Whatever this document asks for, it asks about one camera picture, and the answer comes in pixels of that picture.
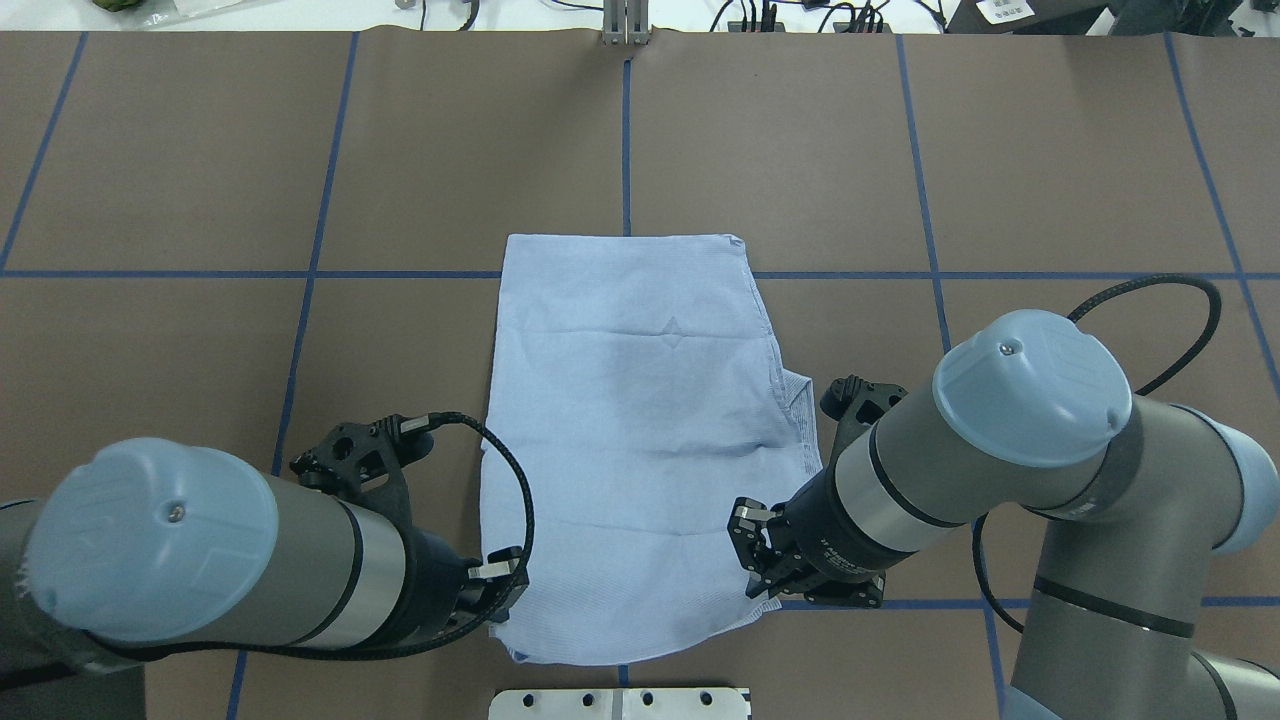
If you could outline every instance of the silver metal band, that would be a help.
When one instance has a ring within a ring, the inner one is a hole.
[[[890,550],[915,552],[933,544],[954,528],[931,525],[893,500],[872,464],[870,436],[863,433],[836,462],[836,493],[845,512],[867,537]]]
[[[362,541],[360,577],[333,623],[301,647],[338,650],[360,643],[387,621],[404,585],[404,541],[381,515],[343,502],[356,518]]]

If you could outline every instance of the brown table surface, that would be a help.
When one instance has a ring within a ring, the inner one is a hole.
[[[1280,454],[1280,45],[1187,37],[660,31],[0,35],[3,496],[163,436],[264,470],[333,424],[483,414],[512,232],[732,232],[788,368],[923,383],[1018,307],[1208,275],[1215,343],[1156,395]],[[1083,325],[1140,383],[1199,331],[1162,287]],[[831,441],[822,424],[823,443]],[[479,550],[479,450],[442,432],[417,521]],[[1042,523],[992,515],[1025,607]],[[1280,530],[1216,560],[1197,642],[1280,661]],[[1018,638],[968,537],[883,611],[782,611],[630,667],[521,666],[472,635],[362,665],[147,667],[152,717],[484,717],[495,691],[733,684],[755,716],[995,717]]]

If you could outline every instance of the white metal plate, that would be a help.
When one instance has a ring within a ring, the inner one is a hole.
[[[503,691],[489,720],[750,720],[750,697],[744,688]]]

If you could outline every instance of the metal bracket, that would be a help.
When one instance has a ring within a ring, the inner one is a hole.
[[[605,45],[649,44],[649,0],[604,0]]]
[[[489,720],[750,720],[746,688],[503,691]]]

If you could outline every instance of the black ring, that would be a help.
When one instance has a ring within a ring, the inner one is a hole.
[[[1222,711],[1226,712],[1225,720],[1239,720],[1240,714],[1235,708],[1235,698],[1231,697],[1231,691],[1228,689],[1226,683],[1222,682],[1222,675],[1217,671],[1217,667],[1213,667],[1212,662],[1204,660],[1204,656],[1194,650],[1192,651],[1192,657],[1204,666],[1204,671],[1208,673],[1208,676],[1213,680],[1213,687],[1217,688],[1217,696],[1222,698]]]
[[[879,460],[879,450],[876,447],[876,430],[878,428],[879,428],[878,423],[872,425],[872,434],[869,438],[867,438],[867,450],[868,455],[872,459],[872,470],[876,471],[876,478],[881,482],[881,487],[884,488],[884,492],[887,492],[888,496],[893,498],[893,502],[897,502],[899,507],[905,510],[908,515],[915,518],[922,523],[933,525],[934,528],[946,528],[950,530],[951,528],[959,528],[960,525],[964,525],[964,523],[946,523],[938,520],[937,518],[911,505],[910,500],[902,497],[902,493],[897,492],[897,488],[893,487],[893,480],[888,479],[888,473],[884,471],[884,465]]]
[[[1111,602],[1110,600],[1101,598],[1096,594],[1089,594],[1075,588],[1061,585],[1042,575],[1036,575],[1034,587],[1037,591],[1050,597],[1061,600],[1062,602],[1068,602],[1076,607],[1083,607],[1091,612],[1097,612],[1098,615],[1106,615],[1107,618],[1120,620],[1121,623],[1128,623],[1130,625],[1137,625],[1139,628],[1146,628],[1166,635],[1174,635],[1175,638],[1190,639],[1192,635],[1196,634],[1196,625],[1193,623],[1184,623],[1183,620],[1174,620],[1172,618],[1165,618],[1164,615],[1156,615],[1155,612],[1147,612],[1146,610],[1138,610],[1137,607]]]
[[[1271,667],[1267,667],[1266,665],[1263,665],[1263,664],[1261,664],[1261,662],[1254,662],[1254,661],[1252,661],[1252,660],[1245,660],[1245,659],[1243,659],[1243,657],[1240,657],[1240,659],[1238,659],[1238,660],[1239,660],[1240,662],[1248,662],[1249,665],[1253,665],[1254,667],[1257,667],[1258,670],[1262,670],[1262,671],[1263,671],[1263,673],[1266,673],[1267,675],[1271,675],[1271,676],[1272,676],[1272,678],[1275,678],[1276,680],[1280,680],[1280,670],[1274,670],[1274,669],[1271,669]]]
[[[351,553],[351,574],[347,575],[347,587],[343,588],[342,596],[338,598],[338,603],[333,606],[329,615],[325,616],[325,619],[321,620],[314,630],[287,644],[305,643],[329,629],[329,625],[333,625],[333,621],[337,620],[338,616],[342,615],[342,611],[347,609],[347,603],[351,602],[351,594],[356,592],[356,583],[360,582],[360,569],[365,564],[365,538],[360,533],[360,523],[356,520],[355,512],[347,507],[346,502],[339,500],[334,500],[334,502],[337,502],[338,507],[342,507],[342,511],[347,514],[347,520],[351,521],[351,534],[356,539],[356,547]]]

